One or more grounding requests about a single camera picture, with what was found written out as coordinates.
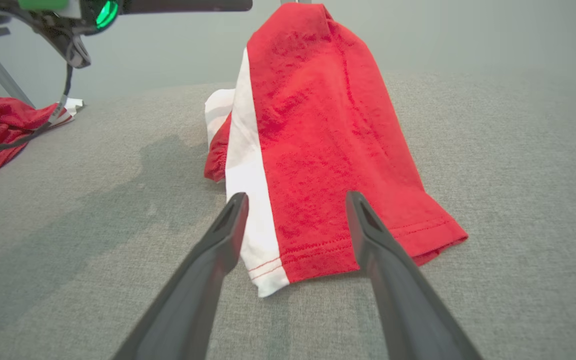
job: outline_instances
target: grey fabric surface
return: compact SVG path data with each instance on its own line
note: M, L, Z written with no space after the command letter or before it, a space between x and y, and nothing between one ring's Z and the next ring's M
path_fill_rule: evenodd
M386 74L426 190L470 239L422 267L482 355L576 359L576 85ZM202 178L221 86L87 107L0 170L0 359L108 359L225 203ZM370 282L224 283L208 358L387 357Z

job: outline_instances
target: green led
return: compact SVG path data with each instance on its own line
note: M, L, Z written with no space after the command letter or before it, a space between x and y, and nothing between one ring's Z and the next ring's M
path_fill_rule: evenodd
M99 16L96 17L96 28L103 29L107 27L110 23L117 17L117 12L119 11L119 5L116 2L109 0L105 2Z
M68 0L19 0L24 10L62 10L68 7Z

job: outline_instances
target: white wall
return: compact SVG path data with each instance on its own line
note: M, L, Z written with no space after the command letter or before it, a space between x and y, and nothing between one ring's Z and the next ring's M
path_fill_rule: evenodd
M247 13L121 16L84 39L92 66L71 95L88 102L184 84L234 82L247 39L280 4ZM541 69L576 81L576 0L324 0L382 71ZM55 102L66 63L25 25L0 38L0 61L36 106Z

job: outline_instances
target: stitching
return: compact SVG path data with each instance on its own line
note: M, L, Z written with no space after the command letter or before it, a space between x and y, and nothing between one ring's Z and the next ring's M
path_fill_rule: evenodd
M280 257L281 257L281 256L277 256L277 257L275 257L275 258L272 259L272 260L268 260L268 261L264 262L263 264L257 266L256 268L249 269L248 272L256 271L256 269L259 269L259 268L263 267L264 265L270 264L270 263L274 262L275 260L279 259Z
M431 222L431 221L436 221L436 220L444 219L444 218L446 218L446 216L439 216L438 218L428 219L428 220L426 220L426 221L421 221L421 222L418 222L418 223L411 223L410 225L404 225L404 226L398 226L398 227L388 228L388 230L393 231L393 230L398 230L398 229L402 229L402 228L408 228L408 227L410 227L410 226L419 225L419 224L423 224L423 223L429 223L429 222ZM447 221L444 221L444 222L439 223L439 224L436 224L436 225L432 225L432 226L430 226L430 227L420 228L419 230L414 230L414 231L410 231L410 232L404 232L403 234L400 234L400 235L398 235L397 237L406 237L407 235L416 233L416 232L418 232L418 231L423 231L423 230L429 230L429 229L432 229L432 228L436 228L437 226L441 226L441 225L450 223L451 221L453 221L453 220L452 220L452 219L448 219ZM295 250L291 250L291 251L282 253L282 255L280 255L280 256L278 256L278 257L275 257L275 258L272 259L272 260L268 260L268 261L264 262L263 264L257 266L256 268L249 269L248 272L255 271L256 269L259 269L259 268L261 268L262 266L264 266L264 265L266 265L266 264L272 263L272 262L274 262L275 260L281 258L281 256L290 255L290 254L294 254L294 253L299 253L299 252L301 252L301 251L305 251L305 250L308 250L308 249L318 248L318 247L320 247L320 246L325 246L325 245L328 245L328 244L334 244L334 243L338 243L338 242L342 242L342 241L343 241L342 239L334 240L334 241L328 241L328 242L325 241L325 242L322 242L322 243L311 244L311 245L304 246L304 247L302 247L302 248L298 248L298 249L295 249Z
M438 226L442 226L442 225L445 225L445 224L448 224L448 223L452 223L453 221L454 221L453 219L448 219L448 220L446 220L446 221L444 221L444 222L442 222L442 223L438 223L438 224L436 224L436 225L432 225L432 226L425 227L425 228L419 228L419 230L414 230L414 231L410 231L410 232L404 232L403 234L400 234L400 235L398 235L398 236L396 236L396 237L397 237L397 238L407 237L407 236L410 235L410 234L418 233L419 231L423 231L423 230L429 230L429 229L432 229L432 228L437 228Z
M269 273L271 273L271 272L273 272L273 271L276 271L277 269L279 269L279 268L281 268L281 267L282 267L282 265L280 264L280 265L277 266L276 268L271 269L271 270L268 270L268 271L266 271L266 272L264 272L264 273L262 273L262 274L260 274L260 275L257 275L257 276L255 276L255 277L251 278L250 280L251 280L251 281L252 281L252 280L255 280L256 278L259 278L260 276L264 276L264 275L269 274Z
M398 237L406 237L407 235L414 234L414 233L418 233L419 231L429 230L429 229L432 229L432 228L437 228L437 227L439 227L439 226L442 226L442 225L445 225L445 224L448 224L448 223L452 223L452 222L454 222L454 219L449 219L449 220L444 221L444 222L442 222L442 223L438 223L437 225L433 225L433 226L429 226L429 227L425 227L425 228L420 228L419 230L414 230L414 231L410 231L410 232L404 233L403 235L400 235L400 236L398 236ZM332 249L332 250L325 250L324 253L334 253L335 251L341 251L341 250L344 250L344 249L347 249L347 248L351 248L351 247L352 247L352 246L343 246L343 247L340 247L340 248L334 248L334 249ZM273 271L276 271L277 269L283 267L284 265L292 264L292 263L295 263L295 262L300 262L301 260L310 259L310 258L313 258L314 256L315 256L315 255L307 255L307 256L304 256L304 257L300 257L299 259L295 259L295 260L292 260L292 261L284 262L283 264L277 266L277 267L274 268L274 269L271 269L271 270L269 270L269 271L266 271L266 272L264 272L264 273L262 273L262 274L260 274L260 275L257 275L257 276L255 276L255 277L253 277L251 280L255 280L256 278L259 278L259 277L264 276L264 275L266 275L266 274L269 274L269 273L271 273L271 272L273 272Z
M403 226L397 226L397 227L389 227L388 230L397 230L397 229L402 229L402 228L409 228L410 226L415 226L415 225L419 225L419 224L423 224L423 223L430 223L431 221L437 221L439 219L444 219L446 218L446 215L441 215L438 218L432 218L432 219L426 219L424 221L420 221L420 222L416 222L416 223L411 223L410 225L403 225Z

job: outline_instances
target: black strap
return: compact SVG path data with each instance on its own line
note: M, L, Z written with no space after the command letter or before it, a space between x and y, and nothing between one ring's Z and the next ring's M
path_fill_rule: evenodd
M39 126L39 128L30 135L21 137L21 139L17 139L16 141L11 143L0 143L0 151L22 146L25 143L31 141L32 139L50 130L51 125L53 125L54 121L57 120L57 118L62 113L64 106L66 105L66 101L68 100L68 93L71 91L72 78L73 78L73 67L70 66L70 64L66 64L66 86L63 89L63 95L61 96L61 99L57 103L57 107L55 107L52 114L50 114L50 118L48 119L48 121L44 123L44 125Z

